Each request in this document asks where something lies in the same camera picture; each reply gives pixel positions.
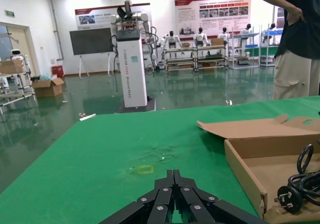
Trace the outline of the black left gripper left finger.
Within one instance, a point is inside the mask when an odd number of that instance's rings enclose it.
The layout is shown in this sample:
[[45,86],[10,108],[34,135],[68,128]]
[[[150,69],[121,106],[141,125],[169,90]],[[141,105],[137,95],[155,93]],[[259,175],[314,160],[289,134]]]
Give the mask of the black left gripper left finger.
[[154,189],[147,192],[101,223],[169,223],[175,209],[174,173],[168,170],[165,178],[157,179]]

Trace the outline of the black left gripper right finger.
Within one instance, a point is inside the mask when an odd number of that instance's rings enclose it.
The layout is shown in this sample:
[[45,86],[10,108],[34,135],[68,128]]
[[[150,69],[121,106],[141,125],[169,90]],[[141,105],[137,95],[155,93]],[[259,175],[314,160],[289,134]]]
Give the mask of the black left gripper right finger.
[[174,170],[175,207],[184,223],[266,223],[259,217],[199,189],[194,179]]

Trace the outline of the bystander bare hand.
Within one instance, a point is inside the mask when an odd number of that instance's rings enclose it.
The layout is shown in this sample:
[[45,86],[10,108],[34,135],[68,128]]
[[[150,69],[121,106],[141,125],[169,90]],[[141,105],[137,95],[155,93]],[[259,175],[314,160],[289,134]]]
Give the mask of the bystander bare hand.
[[305,18],[303,15],[303,12],[300,8],[297,8],[295,6],[288,8],[287,10],[287,23],[289,26],[298,23],[299,21],[302,21],[305,23]]

